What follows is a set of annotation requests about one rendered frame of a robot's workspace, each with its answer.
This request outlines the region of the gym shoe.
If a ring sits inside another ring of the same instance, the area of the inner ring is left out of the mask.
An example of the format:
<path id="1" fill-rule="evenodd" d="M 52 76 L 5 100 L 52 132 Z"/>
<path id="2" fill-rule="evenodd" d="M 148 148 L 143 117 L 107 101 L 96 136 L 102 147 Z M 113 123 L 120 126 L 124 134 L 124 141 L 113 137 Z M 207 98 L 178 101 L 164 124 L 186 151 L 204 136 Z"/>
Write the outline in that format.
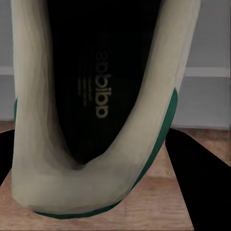
<path id="1" fill-rule="evenodd" d="M 200 0 L 12 0 L 12 197 L 36 214 L 116 207 L 177 108 Z"/>

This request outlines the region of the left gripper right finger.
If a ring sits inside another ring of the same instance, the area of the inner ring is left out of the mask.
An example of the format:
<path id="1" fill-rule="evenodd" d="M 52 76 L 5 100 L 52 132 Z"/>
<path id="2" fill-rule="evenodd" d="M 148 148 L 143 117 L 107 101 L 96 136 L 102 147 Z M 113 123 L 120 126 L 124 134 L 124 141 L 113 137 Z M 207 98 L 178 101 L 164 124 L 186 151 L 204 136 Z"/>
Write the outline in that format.
<path id="1" fill-rule="evenodd" d="M 184 132 L 165 139 L 194 231 L 231 231 L 231 167 Z"/>

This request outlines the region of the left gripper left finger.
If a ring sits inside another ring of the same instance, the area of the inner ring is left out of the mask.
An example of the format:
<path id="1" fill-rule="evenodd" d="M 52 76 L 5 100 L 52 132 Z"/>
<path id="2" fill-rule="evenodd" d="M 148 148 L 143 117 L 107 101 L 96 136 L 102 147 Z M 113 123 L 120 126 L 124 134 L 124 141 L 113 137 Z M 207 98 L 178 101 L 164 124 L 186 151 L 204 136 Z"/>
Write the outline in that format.
<path id="1" fill-rule="evenodd" d="M 13 129 L 0 133 L 0 186 L 12 169 L 14 132 Z"/>

